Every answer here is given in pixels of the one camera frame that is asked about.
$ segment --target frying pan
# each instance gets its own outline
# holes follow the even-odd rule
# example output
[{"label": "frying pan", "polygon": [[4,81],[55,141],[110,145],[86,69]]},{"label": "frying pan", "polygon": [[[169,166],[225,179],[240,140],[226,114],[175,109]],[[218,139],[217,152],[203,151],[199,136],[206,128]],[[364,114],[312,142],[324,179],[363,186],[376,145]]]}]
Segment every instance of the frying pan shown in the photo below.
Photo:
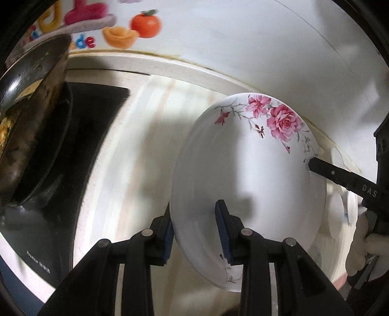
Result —
[{"label": "frying pan", "polygon": [[43,41],[26,52],[0,79],[0,119],[25,88],[43,79],[31,97],[24,99],[23,109],[0,156],[0,206],[11,200],[56,105],[65,80],[70,42],[69,35]]},{"label": "frying pan", "polygon": [[68,83],[63,85],[57,104],[47,118],[46,126],[10,202],[24,204],[38,193],[61,149],[69,127],[73,95]]}]

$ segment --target white countertop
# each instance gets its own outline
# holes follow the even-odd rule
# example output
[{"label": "white countertop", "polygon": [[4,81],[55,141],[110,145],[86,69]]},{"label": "white countertop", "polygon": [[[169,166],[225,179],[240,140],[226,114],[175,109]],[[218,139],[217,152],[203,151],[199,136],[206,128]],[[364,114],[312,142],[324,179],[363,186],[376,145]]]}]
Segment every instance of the white countertop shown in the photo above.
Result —
[{"label": "white countertop", "polygon": [[[181,144],[197,117],[225,95],[172,78],[113,70],[69,70],[67,81],[114,85],[131,91],[89,179],[75,236],[77,264],[99,239],[128,239],[164,213]],[[322,158],[329,161],[329,150],[335,144],[310,128],[323,148]],[[347,168],[358,172],[346,157],[344,161]],[[345,256],[354,229],[345,224],[337,239],[322,232],[316,238],[324,258],[322,269],[332,281],[345,272]],[[1,234],[0,255],[40,300],[49,298],[54,288],[16,255]],[[325,261],[334,256],[335,262]],[[222,291],[203,280],[184,260],[175,242],[166,267],[152,267],[151,274],[156,315],[221,315],[239,303],[239,293]]]}]

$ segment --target white glove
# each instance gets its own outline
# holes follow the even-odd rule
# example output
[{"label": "white glove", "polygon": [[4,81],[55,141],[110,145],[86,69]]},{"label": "white glove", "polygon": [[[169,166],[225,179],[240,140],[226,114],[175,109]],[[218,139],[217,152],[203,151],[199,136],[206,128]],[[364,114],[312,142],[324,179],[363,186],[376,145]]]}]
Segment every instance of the white glove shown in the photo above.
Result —
[{"label": "white glove", "polygon": [[366,213],[363,213],[357,220],[354,238],[346,259],[346,271],[349,276],[363,269],[366,264],[365,256],[368,253],[379,256],[389,255],[389,236],[370,234],[366,238],[368,226]]}]

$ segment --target floral bowl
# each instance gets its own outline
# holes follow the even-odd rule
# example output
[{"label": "floral bowl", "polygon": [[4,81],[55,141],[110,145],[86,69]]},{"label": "floral bowl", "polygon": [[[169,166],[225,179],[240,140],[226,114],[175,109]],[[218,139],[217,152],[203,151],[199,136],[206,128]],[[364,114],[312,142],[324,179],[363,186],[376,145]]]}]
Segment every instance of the floral bowl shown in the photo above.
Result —
[{"label": "floral bowl", "polygon": [[176,161],[170,213],[176,240],[212,284],[240,291],[242,266],[223,256],[215,202],[264,238],[308,250],[323,217],[326,180],[309,171],[319,146],[290,107],[259,93],[229,96],[195,122]]}]

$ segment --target pink rose pattern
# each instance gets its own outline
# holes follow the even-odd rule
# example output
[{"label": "pink rose pattern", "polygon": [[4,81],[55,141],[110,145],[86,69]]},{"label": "pink rose pattern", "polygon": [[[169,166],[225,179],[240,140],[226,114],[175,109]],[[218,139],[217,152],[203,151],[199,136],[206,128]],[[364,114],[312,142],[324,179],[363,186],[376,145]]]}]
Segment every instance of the pink rose pattern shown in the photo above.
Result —
[{"label": "pink rose pattern", "polygon": [[251,112],[252,116],[258,118],[266,114],[269,109],[265,105],[270,104],[271,98],[264,95],[257,95],[255,97],[249,97],[249,104],[246,107],[246,111]]},{"label": "pink rose pattern", "polygon": [[[288,153],[291,152],[291,147],[287,146],[286,143],[297,135],[297,142],[301,139],[304,144],[304,152],[313,151],[316,156],[310,144],[311,139],[305,135],[300,135],[300,133],[309,132],[308,130],[302,130],[305,124],[298,115],[285,104],[281,104],[277,100],[272,100],[271,98],[260,94],[253,96],[249,95],[247,104],[235,103],[236,100],[229,105],[219,105],[216,107],[216,109],[220,108],[220,116],[215,124],[224,125],[225,119],[232,113],[233,116],[238,116],[240,119],[247,120],[250,129],[256,131],[260,137],[263,138],[265,135],[264,128],[263,126],[259,127],[259,125],[254,122],[254,119],[266,116],[266,125],[270,129],[271,135],[275,139],[281,141]],[[252,116],[248,116],[246,114],[247,112],[252,112]]]},{"label": "pink rose pattern", "polygon": [[275,139],[289,142],[301,129],[300,118],[285,104],[272,108],[270,115],[271,117],[266,120],[266,124]]}]

